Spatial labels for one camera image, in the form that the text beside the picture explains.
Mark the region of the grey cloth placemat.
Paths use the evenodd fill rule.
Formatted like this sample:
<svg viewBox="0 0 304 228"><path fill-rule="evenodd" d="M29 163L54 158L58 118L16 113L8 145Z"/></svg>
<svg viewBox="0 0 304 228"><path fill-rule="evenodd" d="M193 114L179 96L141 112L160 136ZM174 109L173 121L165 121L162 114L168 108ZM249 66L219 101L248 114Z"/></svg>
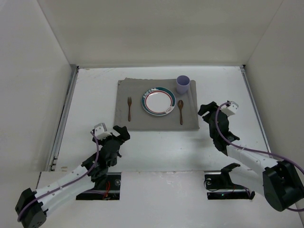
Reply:
<svg viewBox="0 0 304 228"><path fill-rule="evenodd" d="M173 92L176 101L183 101L183 125L180 125L179 108L165 116L148 114L142 107L141 98L151 88L164 87ZM132 98L131 121L128 121L127 98ZM129 131L195 131L198 130L198 106L196 81L190 81L188 91L180 95L176 92L176 79L134 79L118 81L114 125L126 126Z"/></svg>

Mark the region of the brown wooden spoon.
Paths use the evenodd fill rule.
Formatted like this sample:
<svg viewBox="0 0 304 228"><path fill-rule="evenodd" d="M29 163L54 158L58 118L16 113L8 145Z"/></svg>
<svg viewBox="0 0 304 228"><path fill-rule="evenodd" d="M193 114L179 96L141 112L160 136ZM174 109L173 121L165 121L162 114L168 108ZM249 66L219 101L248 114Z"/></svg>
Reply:
<svg viewBox="0 0 304 228"><path fill-rule="evenodd" d="M183 109L183 101L179 100L178 101L178 108L179 108L179 112L180 112L180 125L183 125L183 116L182 116L182 109Z"/></svg>

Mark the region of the brown wooden fork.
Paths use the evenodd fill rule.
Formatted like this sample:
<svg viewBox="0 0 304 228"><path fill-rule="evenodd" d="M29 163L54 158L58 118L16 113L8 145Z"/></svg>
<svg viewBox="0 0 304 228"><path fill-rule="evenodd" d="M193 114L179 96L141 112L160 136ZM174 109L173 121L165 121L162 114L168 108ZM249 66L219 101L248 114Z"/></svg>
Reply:
<svg viewBox="0 0 304 228"><path fill-rule="evenodd" d="M127 104L128 104L128 121L131 121L131 105L132 105L132 98L127 98Z"/></svg>

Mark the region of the lilac plastic cup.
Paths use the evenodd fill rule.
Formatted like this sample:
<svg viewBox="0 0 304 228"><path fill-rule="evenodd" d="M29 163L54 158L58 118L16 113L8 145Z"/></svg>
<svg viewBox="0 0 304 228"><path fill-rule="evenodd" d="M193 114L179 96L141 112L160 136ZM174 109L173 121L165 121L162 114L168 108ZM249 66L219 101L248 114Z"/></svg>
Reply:
<svg viewBox="0 0 304 228"><path fill-rule="evenodd" d="M178 76L176 79L176 91L178 94L183 95L185 94L190 87L190 79L185 76L181 75Z"/></svg>

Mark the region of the white plate green red rim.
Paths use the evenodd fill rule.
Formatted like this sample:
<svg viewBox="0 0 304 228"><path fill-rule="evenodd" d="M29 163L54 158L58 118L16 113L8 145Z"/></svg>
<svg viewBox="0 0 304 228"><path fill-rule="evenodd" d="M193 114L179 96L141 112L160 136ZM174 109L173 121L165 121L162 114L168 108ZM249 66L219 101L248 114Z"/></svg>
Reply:
<svg viewBox="0 0 304 228"><path fill-rule="evenodd" d="M171 90L164 87L154 87L143 94L141 104L148 114L165 116L173 111L176 98Z"/></svg>

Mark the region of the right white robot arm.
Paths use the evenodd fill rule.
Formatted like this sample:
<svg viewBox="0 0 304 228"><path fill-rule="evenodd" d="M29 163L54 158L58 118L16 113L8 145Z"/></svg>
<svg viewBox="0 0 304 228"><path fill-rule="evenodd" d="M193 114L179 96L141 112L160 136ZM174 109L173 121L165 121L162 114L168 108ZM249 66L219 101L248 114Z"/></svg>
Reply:
<svg viewBox="0 0 304 228"><path fill-rule="evenodd" d="M214 146L227 157L237 160L221 169L229 184L242 185L263 195L277 211L291 210L304 198L304 185L298 175L298 164L281 155L247 148L229 130L228 117L235 115L238 104L226 101L202 104L198 115L209 125Z"/></svg>

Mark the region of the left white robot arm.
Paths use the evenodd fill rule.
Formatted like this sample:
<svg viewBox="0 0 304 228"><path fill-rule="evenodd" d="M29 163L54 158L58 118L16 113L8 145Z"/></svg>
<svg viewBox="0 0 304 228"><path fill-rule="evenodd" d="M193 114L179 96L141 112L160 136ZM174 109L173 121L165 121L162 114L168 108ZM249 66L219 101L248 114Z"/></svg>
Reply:
<svg viewBox="0 0 304 228"><path fill-rule="evenodd" d="M61 179L40 189L27 188L22 191L15 206L17 221L25 228L39 228L50 214L79 194L98 194L99 188L109 188L107 173L117 164L120 147L128 140L127 127L115 125L118 133L107 131L100 123L90 132L96 145L96 152Z"/></svg>

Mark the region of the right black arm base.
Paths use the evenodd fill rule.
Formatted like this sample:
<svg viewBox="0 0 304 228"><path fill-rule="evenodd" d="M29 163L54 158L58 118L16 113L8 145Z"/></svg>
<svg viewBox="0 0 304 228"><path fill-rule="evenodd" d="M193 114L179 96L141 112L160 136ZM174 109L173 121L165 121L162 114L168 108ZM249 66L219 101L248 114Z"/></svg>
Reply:
<svg viewBox="0 0 304 228"><path fill-rule="evenodd" d="M219 171L206 171L204 173L204 187L208 200L252 200L255 192L232 182L230 172L240 164L232 163Z"/></svg>

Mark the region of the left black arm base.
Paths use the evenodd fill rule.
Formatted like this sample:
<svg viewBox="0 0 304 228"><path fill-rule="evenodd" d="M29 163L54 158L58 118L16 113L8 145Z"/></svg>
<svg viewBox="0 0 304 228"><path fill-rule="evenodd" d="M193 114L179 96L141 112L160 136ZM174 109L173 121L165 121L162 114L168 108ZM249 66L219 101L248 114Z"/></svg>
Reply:
<svg viewBox="0 0 304 228"><path fill-rule="evenodd" d="M119 200L121 173L111 172L95 183L95 186L76 196L76 200Z"/></svg>

